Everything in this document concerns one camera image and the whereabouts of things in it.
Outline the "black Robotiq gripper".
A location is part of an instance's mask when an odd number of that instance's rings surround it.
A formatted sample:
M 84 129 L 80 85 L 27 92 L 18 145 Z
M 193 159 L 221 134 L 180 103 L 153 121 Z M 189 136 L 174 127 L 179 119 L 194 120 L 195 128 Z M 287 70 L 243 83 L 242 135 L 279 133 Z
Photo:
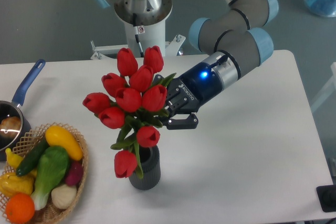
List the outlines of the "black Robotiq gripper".
M 152 87 L 167 87 L 166 106 L 170 115 L 197 112 L 222 91 L 222 81 L 214 72 L 214 67 L 214 64 L 200 62 L 172 81 L 170 76 L 157 74 Z M 159 120 L 168 130 L 192 130 L 198 126 L 198 118 L 193 113 L 185 119 L 159 117 Z

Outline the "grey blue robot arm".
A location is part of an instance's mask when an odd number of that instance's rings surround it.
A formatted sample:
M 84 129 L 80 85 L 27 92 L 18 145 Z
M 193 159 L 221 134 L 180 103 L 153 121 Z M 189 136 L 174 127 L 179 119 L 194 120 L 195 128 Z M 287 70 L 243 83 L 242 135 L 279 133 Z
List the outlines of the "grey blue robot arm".
M 172 0 L 96 0 L 113 6 L 124 23 L 127 44 L 138 57 L 147 47 L 158 46 L 165 56 L 177 54 L 184 38 L 167 44 L 165 21 Z M 277 0 L 225 0 L 229 12 L 217 20 L 197 19 L 189 30 L 191 45 L 207 58 L 180 77 L 156 76 L 155 83 L 168 88 L 157 112 L 139 117 L 150 125 L 169 130 L 194 129 L 199 108 L 267 60 L 274 51 L 263 26 L 278 13 Z

